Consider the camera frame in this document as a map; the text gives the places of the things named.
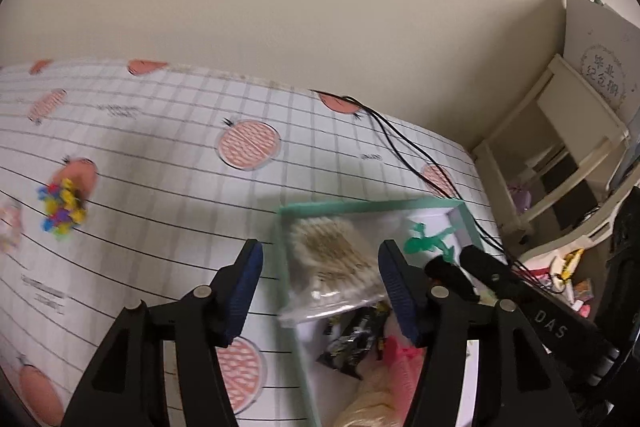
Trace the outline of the green plastic figure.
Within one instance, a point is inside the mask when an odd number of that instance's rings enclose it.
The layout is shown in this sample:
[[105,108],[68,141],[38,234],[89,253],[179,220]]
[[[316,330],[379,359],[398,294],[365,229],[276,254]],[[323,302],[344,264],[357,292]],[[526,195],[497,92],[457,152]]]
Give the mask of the green plastic figure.
[[405,241],[404,247],[402,247],[406,255],[416,255],[427,251],[436,253],[438,251],[445,261],[454,263],[454,247],[445,243],[446,237],[456,231],[454,227],[447,227],[434,235],[427,235],[424,223],[416,222],[411,230],[413,235]]

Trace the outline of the cotton swab bag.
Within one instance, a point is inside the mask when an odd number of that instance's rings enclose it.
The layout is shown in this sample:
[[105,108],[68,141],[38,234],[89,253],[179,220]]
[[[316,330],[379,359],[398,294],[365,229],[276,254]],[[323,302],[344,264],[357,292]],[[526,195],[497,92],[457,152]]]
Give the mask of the cotton swab bag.
[[288,303],[283,326],[335,317],[385,298],[378,255],[352,222],[296,219],[286,233]]

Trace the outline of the pink comb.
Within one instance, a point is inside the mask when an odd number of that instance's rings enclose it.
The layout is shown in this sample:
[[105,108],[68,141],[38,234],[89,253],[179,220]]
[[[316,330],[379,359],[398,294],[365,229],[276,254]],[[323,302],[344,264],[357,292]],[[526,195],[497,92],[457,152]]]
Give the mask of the pink comb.
[[384,326],[383,362],[390,374],[390,391],[402,421],[409,412],[416,392],[424,358],[425,349],[413,346],[401,332],[396,315],[392,314]]

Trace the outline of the white commemorative book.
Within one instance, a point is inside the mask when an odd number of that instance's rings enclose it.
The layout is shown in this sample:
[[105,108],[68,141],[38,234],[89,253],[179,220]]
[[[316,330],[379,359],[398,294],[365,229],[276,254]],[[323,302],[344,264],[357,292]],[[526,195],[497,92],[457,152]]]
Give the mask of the white commemorative book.
[[565,0],[563,57],[623,121],[639,109],[639,28],[591,0]]

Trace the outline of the cream shelf unit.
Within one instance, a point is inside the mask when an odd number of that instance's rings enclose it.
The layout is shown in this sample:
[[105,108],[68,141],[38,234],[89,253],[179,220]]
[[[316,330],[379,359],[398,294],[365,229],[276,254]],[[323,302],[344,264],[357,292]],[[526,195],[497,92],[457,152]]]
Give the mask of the cream shelf unit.
[[626,124],[560,56],[474,148],[500,239],[516,251],[602,239],[624,192]]

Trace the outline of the black gold action figure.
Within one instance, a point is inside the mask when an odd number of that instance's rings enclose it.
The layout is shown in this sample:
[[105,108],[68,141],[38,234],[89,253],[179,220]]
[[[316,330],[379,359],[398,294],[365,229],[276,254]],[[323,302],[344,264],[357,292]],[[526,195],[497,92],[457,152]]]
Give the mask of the black gold action figure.
[[361,381],[358,365],[372,349],[378,347],[389,315],[390,308],[385,303],[357,309],[341,334],[329,342],[317,361],[328,369]]

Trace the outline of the cream lace scrunchie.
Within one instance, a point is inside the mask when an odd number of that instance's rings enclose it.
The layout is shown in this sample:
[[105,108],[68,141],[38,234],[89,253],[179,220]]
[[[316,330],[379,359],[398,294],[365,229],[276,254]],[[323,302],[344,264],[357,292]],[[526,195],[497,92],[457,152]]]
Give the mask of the cream lace scrunchie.
[[338,414],[335,427],[393,427],[400,425],[390,389],[390,372],[384,365],[362,377],[352,403]]

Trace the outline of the colourful bead toy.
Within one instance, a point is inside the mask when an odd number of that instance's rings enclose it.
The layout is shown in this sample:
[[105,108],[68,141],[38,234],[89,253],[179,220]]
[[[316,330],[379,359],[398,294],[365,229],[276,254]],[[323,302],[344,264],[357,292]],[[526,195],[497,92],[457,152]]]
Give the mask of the colourful bead toy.
[[40,186],[38,199],[43,205],[42,228],[45,232],[64,237],[86,221],[85,199],[79,186],[70,178]]

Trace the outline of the white tray with green rim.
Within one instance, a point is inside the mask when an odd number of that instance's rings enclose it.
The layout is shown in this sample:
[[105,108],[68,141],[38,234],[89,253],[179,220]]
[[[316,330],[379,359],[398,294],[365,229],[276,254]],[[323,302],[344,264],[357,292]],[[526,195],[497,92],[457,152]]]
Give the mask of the white tray with green rim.
[[[353,254],[366,262],[364,273],[346,283],[320,280],[320,269],[308,265],[306,239],[345,239],[347,262],[355,268]],[[331,426],[338,413],[355,396],[356,379],[322,369],[316,361],[328,343],[321,327],[331,317],[345,325],[360,308],[371,308],[388,299],[378,271],[378,247],[393,239],[399,247],[416,237],[441,243],[428,251],[406,256],[409,265],[422,268],[438,256],[459,260],[464,246],[482,247],[473,216],[459,199],[426,196],[419,199],[374,202],[301,202],[283,207],[274,225],[282,307],[279,321],[291,329],[300,385],[311,426]]]

